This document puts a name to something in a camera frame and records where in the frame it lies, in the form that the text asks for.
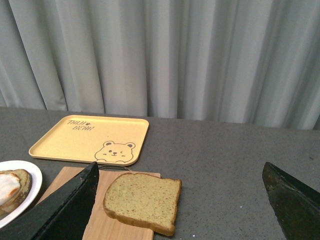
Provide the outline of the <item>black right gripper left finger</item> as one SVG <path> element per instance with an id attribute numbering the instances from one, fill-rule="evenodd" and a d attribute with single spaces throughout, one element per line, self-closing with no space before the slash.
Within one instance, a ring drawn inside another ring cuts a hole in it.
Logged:
<path id="1" fill-rule="evenodd" d="M 92 214 L 99 168 L 91 163 L 0 230 L 2 240 L 81 240 Z"/>

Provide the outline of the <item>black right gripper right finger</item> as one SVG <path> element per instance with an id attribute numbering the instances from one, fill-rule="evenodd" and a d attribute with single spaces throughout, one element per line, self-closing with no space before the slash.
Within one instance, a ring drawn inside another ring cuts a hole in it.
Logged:
<path id="1" fill-rule="evenodd" d="M 262 171 L 269 203 L 287 240 L 320 238 L 320 193 L 270 162 Z"/>

